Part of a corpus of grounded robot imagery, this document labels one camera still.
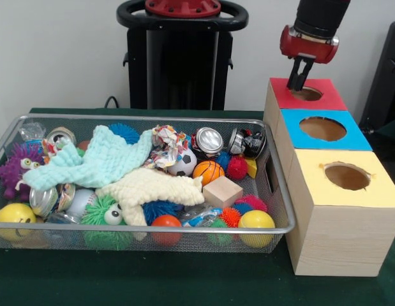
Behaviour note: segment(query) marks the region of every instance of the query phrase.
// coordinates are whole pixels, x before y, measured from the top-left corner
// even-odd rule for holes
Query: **green spiky ball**
[[[211,228],[227,228],[227,224],[221,220],[216,219],[210,225]],[[219,245],[220,247],[225,247],[226,245],[231,244],[233,240],[232,234],[207,234],[209,241],[214,245]]]
[[[111,196],[97,198],[92,205],[86,206],[86,214],[81,223],[86,225],[108,225],[105,222],[105,212],[115,204],[116,200]],[[133,236],[125,231],[85,231],[84,240],[88,248],[96,250],[125,250]]]

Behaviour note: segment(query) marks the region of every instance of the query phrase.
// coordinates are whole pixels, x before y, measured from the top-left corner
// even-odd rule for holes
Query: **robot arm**
[[[327,64],[334,57],[339,38],[335,36],[350,0],[301,0],[293,26],[286,25],[279,47],[281,53],[294,59],[294,67],[287,84],[299,91],[314,62]],[[301,62],[302,73],[298,73]]]

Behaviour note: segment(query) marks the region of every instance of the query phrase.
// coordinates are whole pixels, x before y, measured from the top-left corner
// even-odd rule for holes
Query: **yellow ball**
[[[35,223],[36,216],[30,207],[22,203],[11,203],[0,210],[0,222]],[[0,228],[0,237],[16,242],[31,233],[31,229]]]
[[[239,228],[275,228],[274,220],[262,210],[246,212],[238,222]],[[265,234],[240,234],[242,242],[249,247],[266,247],[274,235]]]

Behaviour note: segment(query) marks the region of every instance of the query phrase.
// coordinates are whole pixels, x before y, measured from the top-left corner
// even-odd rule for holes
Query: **wire basket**
[[[208,126],[217,130],[225,143],[231,137],[233,128],[249,129],[253,132],[265,131],[266,146],[257,158],[257,176],[255,179],[248,175],[238,182],[244,194],[254,194],[264,200],[268,213],[274,219],[276,228],[168,228],[158,226],[90,226],[82,224],[52,224],[52,223],[3,223],[0,222],[0,248],[22,249],[70,249],[70,250],[133,250],[133,251],[178,251],[178,252],[265,252],[270,253],[276,247],[284,233],[288,233],[295,226],[295,218],[283,176],[281,165],[271,130],[259,120],[241,119],[188,119],[169,117],[127,117],[127,116],[98,116],[98,115],[53,115],[29,114],[13,121],[0,139],[0,165],[6,161],[6,153],[14,143],[22,143],[18,132],[21,125],[39,122],[51,131],[64,126],[73,131],[77,142],[91,139],[97,125],[107,126],[113,123],[123,123],[136,129],[139,133],[151,129],[156,125],[170,124],[177,131],[186,134],[195,133],[198,128]],[[8,201],[2,195],[4,187],[0,180],[0,209]],[[21,234],[18,242],[2,239],[3,233],[9,235]],[[147,233],[138,241],[133,236],[136,233]],[[115,245],[104,239],[104,243],[92,244],[88,242],[90,235],[119,235],[126,237],[125,243]],[[158,245],[156,236],[161,238],[181,236],[180,241],[173,246]],[[250,247],[241,240],[266,240],[265,247]]]

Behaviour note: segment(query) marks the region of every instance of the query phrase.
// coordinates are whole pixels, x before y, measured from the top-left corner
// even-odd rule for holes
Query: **basketball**
[[[193,178],[203,177],[203,186],[224,176],[223,168],[214,161],[203,161],[193,171]]]

